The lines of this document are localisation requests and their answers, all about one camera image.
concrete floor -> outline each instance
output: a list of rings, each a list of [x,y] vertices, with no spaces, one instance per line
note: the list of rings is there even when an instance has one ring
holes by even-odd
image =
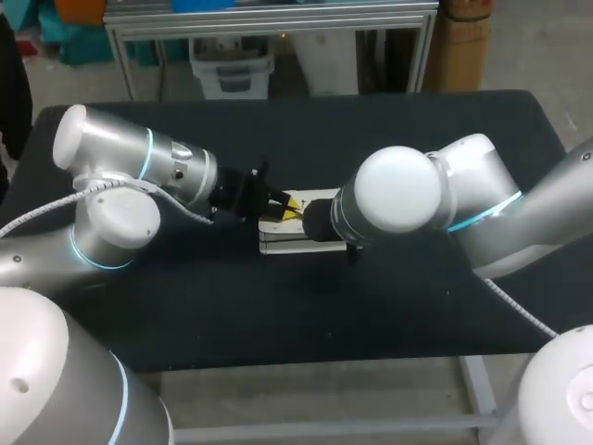
[[[593,63],[587,57],[592,41],[593,2],[497,0],[483,86],[532,91],[570,149],[593,135]],[[56,104],[126,99],[113,64],[73,69],[37,57],[28,61],[27,71],[35,115]],[[136,70],[135,76],[141,97],[153,98],[156,69]],[[188,67],[174,67],[167,98],[187,99],[187,88],[179,86],[191,81]],[[499,400],[523,359],[486,358]],[[177,427],[468,412],[457,361],[443,358],[184,371],[156,378]],[[471,432],[456,432],[269,443],[474,445],[477,441]],[[521,443],[517,437],[509,445]]]

aluminum frame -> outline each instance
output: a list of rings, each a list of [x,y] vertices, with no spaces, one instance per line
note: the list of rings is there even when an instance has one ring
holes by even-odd
[[[438,2],[421,0],[322,3],[289,6],[237,6],[221,11],[173,14],[161,0],[109,0],[104,22],[120,75],[131,100],[138,94],[125,42],[232,35],[340,30],[415,29],[407,91],[419,92],[435,25]],[[159,85],[163,83],[164,63]]]

white box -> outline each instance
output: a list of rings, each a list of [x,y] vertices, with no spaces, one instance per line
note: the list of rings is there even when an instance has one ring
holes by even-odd
[[[324,190],[289,190],[288,193],[301,206],[306,209],[315,199],[332,199],[339,188]],[[330,241],[320,243],[308,239],[303,230],[303,222],[294,218],[282,222],[259,220],[259,251],[264,255],[308,253],[308,252],[333,252],[345,251],[344,241]]]

black tabletop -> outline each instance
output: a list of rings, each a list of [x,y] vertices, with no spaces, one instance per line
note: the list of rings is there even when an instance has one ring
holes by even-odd
[[[341,185],[374,150],[436,150],[486,134],[528,191],[564,156],[525,92],[378,95],[279,102],[94,107],[201,145],[239,169],[271,163],[285,189]],[[52,162],[66,108],[44,110],[1,210],[5,223],[71,193]],[[239,364],[533,352],[546,337],[473,276],[445,234],[364,251],[263,257],[255,223],[206,227],[159,202],[163,224],[129,268],[95,289],[51,296],[136,371]],[[59,210],[18,235],[70,223]],[[593,322],[593,239],[498,280],[553,329]]]

metal frame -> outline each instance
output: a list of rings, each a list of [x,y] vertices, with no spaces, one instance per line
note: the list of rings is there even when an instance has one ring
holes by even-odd
[[[519,427],[517,395],[524,367],[514,377],[509,395],[497,409],[482,356],[460,357],[461,372],[468,391],[472,414],[430,417],[401,417],[382,420],[305,422],[256,426],[221,426],[176,429],[175,443],[208,443],[253,439],[322,438],[413,431],[477,428],[480,445],[506,445]]]
[[[162,41],[169,39],[329,30],[416,29],[407,91],[419,92],[428,58],[438,2],[422,0],[364,1],[315,5],[234,7],[222,11],[172,14],[167,6],[133,0],[107,2],[104,17],[114,58],[128,96],[137,100],[125,42],[157,41],[164,71]]]

